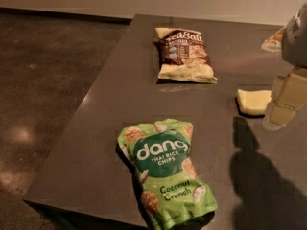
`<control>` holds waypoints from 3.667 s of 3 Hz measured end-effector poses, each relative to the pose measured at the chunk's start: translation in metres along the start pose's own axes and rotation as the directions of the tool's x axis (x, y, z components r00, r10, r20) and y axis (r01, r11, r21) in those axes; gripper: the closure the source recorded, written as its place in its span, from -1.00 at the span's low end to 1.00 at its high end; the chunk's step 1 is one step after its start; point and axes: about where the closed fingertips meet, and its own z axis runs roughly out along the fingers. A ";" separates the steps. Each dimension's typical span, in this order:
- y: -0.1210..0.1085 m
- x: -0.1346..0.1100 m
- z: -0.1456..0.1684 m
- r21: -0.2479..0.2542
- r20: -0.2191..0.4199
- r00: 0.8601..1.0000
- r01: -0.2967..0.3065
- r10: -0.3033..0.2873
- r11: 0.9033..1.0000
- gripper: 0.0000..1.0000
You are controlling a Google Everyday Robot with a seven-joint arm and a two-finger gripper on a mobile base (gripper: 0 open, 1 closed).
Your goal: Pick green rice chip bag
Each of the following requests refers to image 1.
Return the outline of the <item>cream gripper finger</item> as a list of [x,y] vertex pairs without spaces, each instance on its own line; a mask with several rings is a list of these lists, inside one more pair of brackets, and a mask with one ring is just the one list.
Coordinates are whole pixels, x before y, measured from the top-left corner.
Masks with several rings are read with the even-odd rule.
[[298,110],[307,104],[307,69],[294,68],[286,76],[274,81],[262,125],[266,130],[278,131],[288,124]]

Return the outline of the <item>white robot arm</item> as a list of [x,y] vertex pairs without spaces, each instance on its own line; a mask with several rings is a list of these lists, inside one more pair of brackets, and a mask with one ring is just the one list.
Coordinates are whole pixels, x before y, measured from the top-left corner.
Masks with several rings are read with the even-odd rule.
[[288,124],[307,104],[307,4],[304,3],[285,27],[262,44],[269,52],[281,52],[293,66],[286,76],[276,77],[262,121],[263,127],[277,131]]

